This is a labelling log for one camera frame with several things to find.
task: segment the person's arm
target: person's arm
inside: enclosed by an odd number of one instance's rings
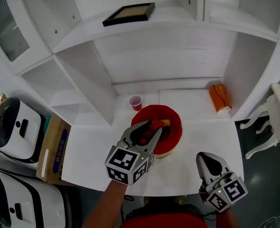
[[[216,228],[239,228],[237,218],[231,208],[216,215]]]
[[[112,180],[82,228],[114,228],[127,185]]]

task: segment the picture frame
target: picture frame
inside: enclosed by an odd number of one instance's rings
[[[115,11],[112,15],[110,15],[102,23],[104,27],[106,27],[110,25],[147,21],[149,20],[149,17],[152,14],[154,8],[154,2],[123,6]]]

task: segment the white cable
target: white cable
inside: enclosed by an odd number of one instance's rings
[[[274,227],[271,226],[271,227],[269,227],[269,228],[275,228],[276,225],[277,225],[277,219],[279,219],[279,218],[280,218],[280,216],[278,216],[278,217],[273,216],[273,217],[271,217],[271,218],[265,220],[264,222],[262,222],[261,225],[258,226],[258,228],[260,228],[260,227],[267,221],[267,223],[265,223],[264,226],[263,226],[263,228],[266,228],[266,225],[267,225],[268,223],[270,223],[270,222],[273,222],[274,220],[276,221],[276,222],[275,222],[275,226],[274,226]]]

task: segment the plastic cup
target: plastic cup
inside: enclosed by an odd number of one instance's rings
[[[134,108],[135,111],[140,111],[142,109],[142,96],[141,95],[132,95],[129,100],[130,105]]]

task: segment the dark floor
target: dark floor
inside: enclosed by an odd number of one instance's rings
[[[254,125],[244,130],[239,129],[241,122],[236,123],[243,155],[245,185],[249,191],[244,199],[233,206],[242,228],[263,228],[264,226],[261,224],[265,220],[280,217],[280,143],[276,147],[254,154],[249,160],[244,158],[245,153],[265,142],[272,135],[270,127],[267,127],[261,134],[255,134],[255,131],[260,129],[266,120],[268,120],[268,117],[261,117]],[[85,219],[99,200],[102,192],[79,188],[79,193],[82,203],[82,219]],[[198,194],[187,195],[185,203],[191,203],[199,207],[203,213],[213,211],[207,203],[202,203]],[[135,197],[134,202],[124,201],[124,215],[142,206],[143,197]],[[206,223],[209,228],[216,227],[215,221],[207,220]],[[277,220],[270,219],[265,227],[280,228],[280,218]]]

